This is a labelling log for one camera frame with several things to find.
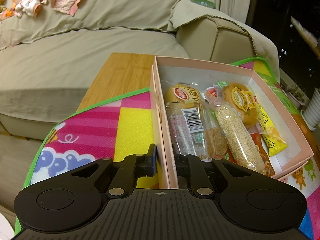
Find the pink cardboard box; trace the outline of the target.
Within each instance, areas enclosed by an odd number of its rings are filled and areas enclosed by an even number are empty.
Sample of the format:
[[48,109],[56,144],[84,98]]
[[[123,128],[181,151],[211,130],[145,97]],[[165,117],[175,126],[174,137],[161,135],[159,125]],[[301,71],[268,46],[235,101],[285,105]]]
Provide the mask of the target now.
[[287,108],[254,70],[157,56],[151,68],[153,133],[162,188],[177,188],[175,155],[235,162],[283,179],[313,156]]

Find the brown biscuit packet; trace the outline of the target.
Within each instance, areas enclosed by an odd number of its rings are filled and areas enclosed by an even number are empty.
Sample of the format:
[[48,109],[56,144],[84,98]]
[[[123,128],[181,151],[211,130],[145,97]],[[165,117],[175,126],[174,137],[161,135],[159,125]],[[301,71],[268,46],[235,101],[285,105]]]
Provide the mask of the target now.
[[209,159],[215,156],[223,157],[226,154],[228,145],[220,128],[214,127],[206,129],[204,131],[204,137]]

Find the round bread in wrapper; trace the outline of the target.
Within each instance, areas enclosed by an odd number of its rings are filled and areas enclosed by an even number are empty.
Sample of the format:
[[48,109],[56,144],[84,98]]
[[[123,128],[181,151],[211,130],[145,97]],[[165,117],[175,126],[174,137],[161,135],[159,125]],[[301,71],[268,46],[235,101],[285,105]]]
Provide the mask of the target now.
[[186,84],[171,84],[164,92],[171,140],[176,154],[210,158],[206,131],[210,129],[200,91]]

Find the sesame roll packet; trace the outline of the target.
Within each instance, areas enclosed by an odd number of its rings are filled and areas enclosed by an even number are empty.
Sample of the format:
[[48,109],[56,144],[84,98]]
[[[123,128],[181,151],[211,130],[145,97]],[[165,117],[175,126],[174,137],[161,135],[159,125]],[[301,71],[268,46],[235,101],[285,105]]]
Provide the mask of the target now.
[[252,171],[264,174],[265,163],[237,111],[229,103],[209,93],[205,93],[205,97],[209,102],[210,108],[214,111],[236,163]]

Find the red lid jelly cup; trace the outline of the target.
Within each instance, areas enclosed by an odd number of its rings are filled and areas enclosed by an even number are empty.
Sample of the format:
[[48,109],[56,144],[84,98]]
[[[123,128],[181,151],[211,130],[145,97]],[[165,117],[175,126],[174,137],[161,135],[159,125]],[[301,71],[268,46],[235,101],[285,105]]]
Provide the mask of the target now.
[[218,99],[223,99],[222,96],[222,90],[220,89],[220,87],[218,85],[212,85],[212,87],[208,87],[204,90],[204,92],[208,92],[209,94],[211,94],[212,96],[218,98]]

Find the yellow cake packet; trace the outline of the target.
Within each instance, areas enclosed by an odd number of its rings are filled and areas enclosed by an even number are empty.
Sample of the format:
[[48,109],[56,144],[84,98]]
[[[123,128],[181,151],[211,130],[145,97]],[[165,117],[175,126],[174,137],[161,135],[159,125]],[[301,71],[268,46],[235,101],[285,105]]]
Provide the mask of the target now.
[[258,124],[258,104],[254,94],[245,85],[229,83],[222,89],[222,98],[237,111],[247,129]]

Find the yellow snack packet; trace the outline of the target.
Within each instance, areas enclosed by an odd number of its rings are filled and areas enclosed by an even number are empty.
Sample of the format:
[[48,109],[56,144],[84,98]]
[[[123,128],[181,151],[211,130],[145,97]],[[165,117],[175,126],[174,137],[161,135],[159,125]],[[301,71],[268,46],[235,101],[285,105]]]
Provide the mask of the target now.
[[268,116],[261,104],[258,104],[258,121],[262,130],[263,139],[268,148],[270,157],[280,153],[288,147],[287,142],[280,136],[271,118]]

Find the potted plant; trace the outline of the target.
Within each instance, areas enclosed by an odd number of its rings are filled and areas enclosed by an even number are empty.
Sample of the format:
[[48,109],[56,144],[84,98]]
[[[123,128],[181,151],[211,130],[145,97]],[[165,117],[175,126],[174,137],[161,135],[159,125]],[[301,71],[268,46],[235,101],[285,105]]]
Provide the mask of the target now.
[[304,93],[299,91],[299,87],[296,84],[293,84],[292,86],[287,85],[286,94],[297,109],[301,109],[305,106],[305,100],[303,99]]

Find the beige sofa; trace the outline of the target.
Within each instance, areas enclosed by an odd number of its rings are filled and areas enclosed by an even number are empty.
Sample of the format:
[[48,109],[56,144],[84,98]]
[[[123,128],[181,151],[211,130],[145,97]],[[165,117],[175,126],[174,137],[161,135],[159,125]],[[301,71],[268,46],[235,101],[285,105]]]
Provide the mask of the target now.
[[112,53],[232,63],[276,46],[251,27],[190,0],[81,0],[74,16],[45,6],[1,22],[1,131],[42,140],[76,111]]

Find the olive sofa cover blanket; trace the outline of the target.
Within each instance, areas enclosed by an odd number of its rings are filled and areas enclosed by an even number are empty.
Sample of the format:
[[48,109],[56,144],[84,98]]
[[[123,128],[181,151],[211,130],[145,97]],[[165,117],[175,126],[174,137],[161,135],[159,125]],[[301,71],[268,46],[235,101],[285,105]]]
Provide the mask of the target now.
[[36,74],[63,84],[93,78],[112,53],[138,53],[233,63],[262,57],[279,80],[276,46],[251,27],[190,0],[81,0],[74,16],[45,6],[34,18],[1,22],[1,80]]

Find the green digital clock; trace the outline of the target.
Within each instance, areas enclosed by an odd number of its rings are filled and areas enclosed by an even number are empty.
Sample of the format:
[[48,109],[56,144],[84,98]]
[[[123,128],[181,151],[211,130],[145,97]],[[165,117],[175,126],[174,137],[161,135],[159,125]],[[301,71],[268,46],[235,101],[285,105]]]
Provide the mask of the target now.
[[215,3],[209,0],[191,0],[193,3],[199,4],[201,6],[215,9]]

